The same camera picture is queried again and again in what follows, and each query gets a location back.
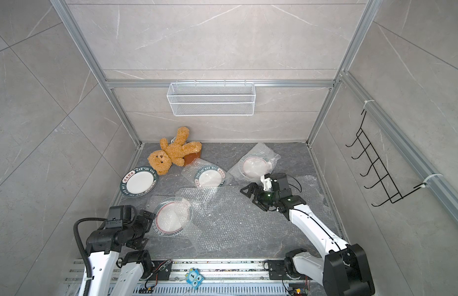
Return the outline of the brown teddy bear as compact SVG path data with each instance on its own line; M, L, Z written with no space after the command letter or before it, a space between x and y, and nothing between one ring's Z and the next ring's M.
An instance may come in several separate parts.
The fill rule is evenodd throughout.
M162 138L159 142L160 150L148 156L148 163L159 176L166 175L172 165L183 167L185 156L201 152L201 142L187 142L189 134L190 130L187 127L180 127L173 143L169 144L166 138Z

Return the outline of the brown wooden block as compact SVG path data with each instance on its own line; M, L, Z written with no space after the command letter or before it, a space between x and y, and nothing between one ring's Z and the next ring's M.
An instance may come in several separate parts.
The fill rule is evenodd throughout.
M199 159L201 157L202 150L199 150L198 152L191 153L186 155L183 159L185 161L184 166L188 166L192 164L196 159Z

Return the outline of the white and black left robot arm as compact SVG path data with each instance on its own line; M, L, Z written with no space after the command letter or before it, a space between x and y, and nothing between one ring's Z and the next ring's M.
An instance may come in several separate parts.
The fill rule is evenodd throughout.
M74 238L84 263L80 296L131 296L140 280L155 273L145 249L156 215L132 205L109 208L106 218L82 218L73 226ZM79 225L100 222L83 243Z

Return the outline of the bubble wrapped plate front left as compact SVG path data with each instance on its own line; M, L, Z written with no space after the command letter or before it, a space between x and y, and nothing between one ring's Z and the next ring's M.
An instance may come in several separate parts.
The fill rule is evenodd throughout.
M151 196L146 209L154 213L153 232L162 237L173 237L183 232L192 220L192 204L181 197Z

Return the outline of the bubble wrapped plate back right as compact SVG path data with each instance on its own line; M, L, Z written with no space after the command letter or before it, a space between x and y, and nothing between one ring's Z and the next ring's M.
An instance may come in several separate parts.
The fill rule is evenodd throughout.
M257 143L230 170L237 180L259 182L261 176L271 173L281 156L264 143Z

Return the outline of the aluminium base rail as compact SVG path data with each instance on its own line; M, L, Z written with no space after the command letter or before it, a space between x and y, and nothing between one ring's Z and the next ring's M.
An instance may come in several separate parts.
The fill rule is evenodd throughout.
M185 275L195 268L204 281L198 290ZM300 289L302 295L323 296L323 288L311 279L290 279L281 261L268 259L173 259L150 280L139 280L134 296L285 296Z

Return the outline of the large bubble wrap sheet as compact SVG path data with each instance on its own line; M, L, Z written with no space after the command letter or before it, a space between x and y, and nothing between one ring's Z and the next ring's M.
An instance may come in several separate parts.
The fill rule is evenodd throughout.
M227 250L247 257L314 246L282 214L254 205L239 186L187 187L176 197L190 207L191 217L180 222L184 238L199 252Z

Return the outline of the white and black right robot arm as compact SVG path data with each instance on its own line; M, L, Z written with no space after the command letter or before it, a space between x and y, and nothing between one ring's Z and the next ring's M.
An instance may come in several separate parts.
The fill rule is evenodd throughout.
M329 296L375 294L367 254L358 244L349 244L327 227L301 196L292 193L285 173L265 174L261 183L250 183L240 192L261 210L274 210L298 227L319 252L313 257L305 249L288 252L286 275L308 277L323 286Z

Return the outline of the bubble wrapped plate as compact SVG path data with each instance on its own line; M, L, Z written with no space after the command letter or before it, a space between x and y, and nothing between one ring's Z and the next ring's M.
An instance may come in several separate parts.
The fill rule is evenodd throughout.
M257 143L230 170L237 180L259 182L261 176L271 173L281 156L264 143Z
M182 170L182 175L196 187L221 187L227 173L218 165L197 158Z
M154 213L153 232L162 237L173 237L183 232L192 220L192 204L181 197L151 196L146 209Z

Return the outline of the blue cartoon toy figure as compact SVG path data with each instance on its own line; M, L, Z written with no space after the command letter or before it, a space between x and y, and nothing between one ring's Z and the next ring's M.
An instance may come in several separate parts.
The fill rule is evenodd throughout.
M188 270L188 272L185 275L185 280L187 284L192 286L194 290L198 290L199 286L202 284L204 281L203 275L199 272L198 269L191 268Z

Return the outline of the bubble wrapped plate back middle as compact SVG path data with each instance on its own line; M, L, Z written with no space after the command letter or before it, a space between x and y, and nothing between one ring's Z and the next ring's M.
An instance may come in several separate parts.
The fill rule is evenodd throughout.
M218 165L197 158L182 170L182 175L196 187L221 187L227 173Z

